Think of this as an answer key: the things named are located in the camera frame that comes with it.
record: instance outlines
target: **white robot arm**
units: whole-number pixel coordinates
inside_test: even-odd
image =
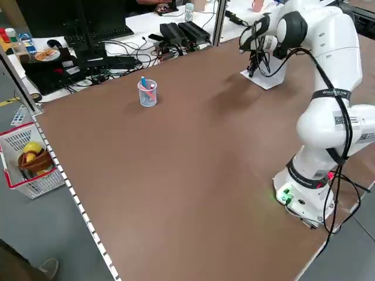
[[[340,8],[322,7],[319,0],[289,0],[243,32],[240,50],[257,52],[260,45],[270,51],[276,40],[286,50],[300,46],[311,50],[334,86],[328,89],[316,68],[311,103],[296,126],[304,145],[274,177],[277,200],[310,227],[317,227],[335,207],[328,185],[330,171],[345,162],[340,155],[347,130],[336,99],[340,97],[350,116],[353,133],[348,156],[375,141],[375,106],[349,106],[351,93],[362,80],[362,65],[354,23]]]

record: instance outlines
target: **brown tabletop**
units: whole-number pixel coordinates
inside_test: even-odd
[[[360,38],[363,82],[375,103],[375,44]],[[293,280],[324,243],[274,198],[272,178],[301,147],[295,124],[312,95],[313,63],[290,60],[264,91],[240,75],[238,39],[50,102],[37,117],[126,281]],[[158,104],[140,106],[141,76]],[[346,173],[369,186],[369,146]],[[342,187],[339,217],[355,202]]]
[[[375,0],[350,0],[349,4],[375,13]]]

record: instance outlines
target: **computer monitor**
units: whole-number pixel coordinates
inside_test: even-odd
[[[17,0],[17,3],[33,37],[82,34],[75,0]],[[125,0],[82,0],[82,5],[90,33],[126,28]]]

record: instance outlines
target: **white plastic basket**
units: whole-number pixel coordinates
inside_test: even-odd
[[[44,141],[33,122],[0,133],[0,155],[9,188],[18,190],[34,199],[63,185],[64,179],[56,167],[30,180],[22,176],[18,169],[18,157],[30,141],[38,142],[46,149]]]
[[[11,126],[19,126],[29,122],[32,122],[31,114],[24,105],[21,105],[13,117]]]

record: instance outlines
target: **basket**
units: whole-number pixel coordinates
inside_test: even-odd
[[[10,189],[15,189],[31,199],[39,197],[64,184],[59,170],[52,170],[32,179],[25,179],[18,169],[18,157],[30,141],[39,142],[46,149],[42,137],[33,122],[0,133],[0,155],[5,179]]]

